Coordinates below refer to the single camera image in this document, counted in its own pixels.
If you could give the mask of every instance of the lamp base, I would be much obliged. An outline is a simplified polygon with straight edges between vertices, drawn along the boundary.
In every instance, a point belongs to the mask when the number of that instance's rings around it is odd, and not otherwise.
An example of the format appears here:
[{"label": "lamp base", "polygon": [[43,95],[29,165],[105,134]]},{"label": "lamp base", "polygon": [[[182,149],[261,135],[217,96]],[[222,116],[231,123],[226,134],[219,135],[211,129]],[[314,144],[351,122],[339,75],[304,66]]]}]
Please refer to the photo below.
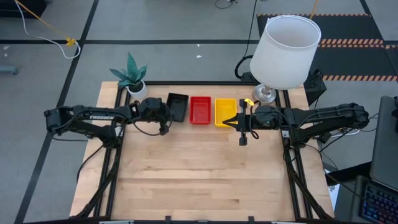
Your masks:
[{"label": "lamp base", "polygon": [[254,88],[253,99],[259,100],[261,103],[272,103],[276,99],[276,91],[263,84]]}]

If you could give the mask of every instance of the orange striped tape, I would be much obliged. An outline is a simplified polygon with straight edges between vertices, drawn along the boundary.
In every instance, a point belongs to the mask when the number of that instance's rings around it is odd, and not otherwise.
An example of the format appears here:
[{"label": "orange striped tape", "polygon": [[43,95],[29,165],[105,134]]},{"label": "orange striped tape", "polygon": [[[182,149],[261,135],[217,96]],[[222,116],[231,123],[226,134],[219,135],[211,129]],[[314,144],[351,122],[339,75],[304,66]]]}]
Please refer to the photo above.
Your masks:
[{"label": "orange striped tape", "polygon": [[384,48],[381,39],[322,39],[318,47]]},{"label": "orange striped tape", "polygon": [[397,81],[396,75],[324,75],[324,81]]},{"label": "orange striped tape", "polygon": [[[311,14],[302,14],[302,13],[286,13],[286,14],[281,14],[281,13],[265,13],[265,14],[257,14],[257,17],[260,16],[280,16],[280,15],[296,15],[296,16],[311,16]],[[314,14],[314,16],[369,16],[366,13],[362,14]]]},{"label": "orange striped tape", "polygon": [[398,48],[398,45],[387,45],[386,49],[390,49],[390,48]]}]

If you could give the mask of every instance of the green plant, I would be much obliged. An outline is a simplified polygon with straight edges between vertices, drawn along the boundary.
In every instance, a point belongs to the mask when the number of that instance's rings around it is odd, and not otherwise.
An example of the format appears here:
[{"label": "green plant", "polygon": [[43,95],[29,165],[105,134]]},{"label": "green plant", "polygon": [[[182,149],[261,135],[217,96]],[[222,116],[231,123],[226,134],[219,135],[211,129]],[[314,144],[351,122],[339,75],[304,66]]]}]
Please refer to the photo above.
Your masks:
[{"label": "green plant", "polygon": [[145,77],[147,73],[147,65],[137,69],[136,61],[129,53],[127,58],[127,70],[122,69],[118,71],[116,69],[109,69],[113,75],[120,78],[119,85],[121,86],[131,86],[135,87],[141,83],[141,80]]}]

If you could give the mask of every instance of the black tray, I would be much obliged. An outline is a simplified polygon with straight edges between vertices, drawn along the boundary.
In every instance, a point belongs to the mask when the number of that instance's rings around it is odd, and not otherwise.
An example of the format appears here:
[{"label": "black tray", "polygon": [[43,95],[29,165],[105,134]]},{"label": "black tray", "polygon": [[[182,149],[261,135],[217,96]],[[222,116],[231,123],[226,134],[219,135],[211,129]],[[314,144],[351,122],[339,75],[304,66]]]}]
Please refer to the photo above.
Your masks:
[{"label": "black tray", "polygon": [[169,93],[166,104],[173,115],[173,121],[184,122],[188,99],[189,96],[187,95]]}]

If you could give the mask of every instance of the black floor mat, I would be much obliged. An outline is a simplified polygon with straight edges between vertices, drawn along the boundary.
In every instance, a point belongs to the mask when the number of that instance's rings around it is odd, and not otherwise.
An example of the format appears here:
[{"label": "black floor mat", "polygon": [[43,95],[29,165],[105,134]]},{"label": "black floor mat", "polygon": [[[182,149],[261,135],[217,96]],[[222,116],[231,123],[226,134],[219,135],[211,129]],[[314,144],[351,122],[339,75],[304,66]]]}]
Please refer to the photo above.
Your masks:
[{"label": "black floor mat", "polygon": [[[275,16],[278,14],[257,15],[260,34],[263,33],[268,18]],[[398,62],[398,48],[386,49],[372,16],[316,14],[313,20],[321,28],[322,40],[315,53],[311,71],[319,68],[324,74],[324,80],[396,80],[397,68],[393,64]]]}]

